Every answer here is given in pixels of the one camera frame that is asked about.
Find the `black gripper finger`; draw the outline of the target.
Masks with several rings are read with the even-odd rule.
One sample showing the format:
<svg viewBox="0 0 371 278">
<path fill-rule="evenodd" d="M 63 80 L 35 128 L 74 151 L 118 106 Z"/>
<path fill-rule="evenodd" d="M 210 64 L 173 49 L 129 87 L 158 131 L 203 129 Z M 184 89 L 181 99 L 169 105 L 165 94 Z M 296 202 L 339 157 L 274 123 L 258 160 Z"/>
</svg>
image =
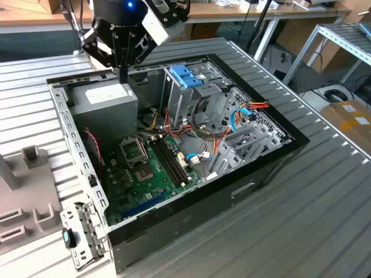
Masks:
<svg viewBox="0 0 371 278">
<path fill-rule="evenodd" d="M 145 33 L 141 38 L 133 32 L 130 33 L 123 58 L 123 83 L 128 82 L 128 69 L 142 63 L 156 46 L 156 42 L 148 33 Z"/>
<path fill-rule="evenodd" d="M 100 43 L 94 29 L 91 28 L 85 35 L 82 35 L 82 49 L 93 59 L 106 68 L 112 68 L 117 76 L 118 82 L 123 83 L 123 71 L 120 57 L 115 51 L 104 43 Z"/>
</svg>

